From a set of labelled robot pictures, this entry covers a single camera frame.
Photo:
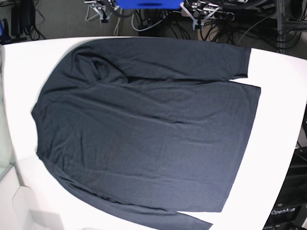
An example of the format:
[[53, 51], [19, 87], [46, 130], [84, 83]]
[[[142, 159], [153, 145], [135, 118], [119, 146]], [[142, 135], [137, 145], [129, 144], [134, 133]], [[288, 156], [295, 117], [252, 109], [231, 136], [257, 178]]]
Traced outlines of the black OpenArm control box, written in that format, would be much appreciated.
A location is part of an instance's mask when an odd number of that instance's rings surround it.
[[264, 225], [265, 230], [305, 230], [307, 149], [295, 149], [285, 180]]

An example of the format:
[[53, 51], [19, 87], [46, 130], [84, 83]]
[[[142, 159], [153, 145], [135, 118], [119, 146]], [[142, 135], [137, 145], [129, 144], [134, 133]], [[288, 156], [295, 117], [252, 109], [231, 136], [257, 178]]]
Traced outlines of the black power strip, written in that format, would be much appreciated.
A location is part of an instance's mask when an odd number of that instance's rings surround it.
[[[181, 9], [180, 13], [183, 17], [189, 17], [189, 14], [191, 14], [195, 19], [204, 19], [206, 16], [208, 16], [212, 11], [205, 11], [205, 10], [188, 10], [189, 13], [187, 13], [185, 10]], [[229, 20], [233, 21], [235, 19], [235, 15], [233, 12], [228, 11], [215, 11], [214, 14], [212, 14], [208, 19], [211, 20]]]

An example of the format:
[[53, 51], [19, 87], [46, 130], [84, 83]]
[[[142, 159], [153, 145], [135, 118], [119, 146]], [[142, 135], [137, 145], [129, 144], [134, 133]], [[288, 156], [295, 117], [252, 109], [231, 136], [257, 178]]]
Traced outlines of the blue plastic box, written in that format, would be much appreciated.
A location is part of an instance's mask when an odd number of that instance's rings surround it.
[[177, 9], [182, 0], [117, 0], [123, 9]]

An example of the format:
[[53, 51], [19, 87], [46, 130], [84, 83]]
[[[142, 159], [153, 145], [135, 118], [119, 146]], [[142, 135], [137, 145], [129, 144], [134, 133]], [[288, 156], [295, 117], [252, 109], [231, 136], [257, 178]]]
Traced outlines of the dark navy long-sleeve T-shirt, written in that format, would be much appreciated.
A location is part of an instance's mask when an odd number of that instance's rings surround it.
[[32, 109], [37, 155], [72, 195], [158, 230], [208, 230], [221, 212], [261, 89], [251, 50], [171, 38], [82, 44], [54, 68]]

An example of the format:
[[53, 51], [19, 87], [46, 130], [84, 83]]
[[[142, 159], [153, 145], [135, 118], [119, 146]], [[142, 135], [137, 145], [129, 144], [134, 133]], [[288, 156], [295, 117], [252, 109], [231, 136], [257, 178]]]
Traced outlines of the black device on stand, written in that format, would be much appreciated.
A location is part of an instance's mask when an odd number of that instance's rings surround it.
[[35, 25], [35, 6], [33, 0], [1, 0], [0, 7], [11, 8], [11, 29], [8, 20], [0, 20], [0, 44], [8, 45], [26, 41], [23, 34], [29, 35]]

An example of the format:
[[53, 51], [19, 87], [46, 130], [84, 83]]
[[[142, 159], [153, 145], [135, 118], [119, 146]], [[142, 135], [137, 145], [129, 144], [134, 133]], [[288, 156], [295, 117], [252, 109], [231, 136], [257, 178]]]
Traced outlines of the metal shelf frame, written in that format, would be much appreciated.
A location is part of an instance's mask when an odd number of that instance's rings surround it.
[[276, 0], [277, 50], [284, 54], [294, 48], [307, 31], [307, 2], [305, 0]]

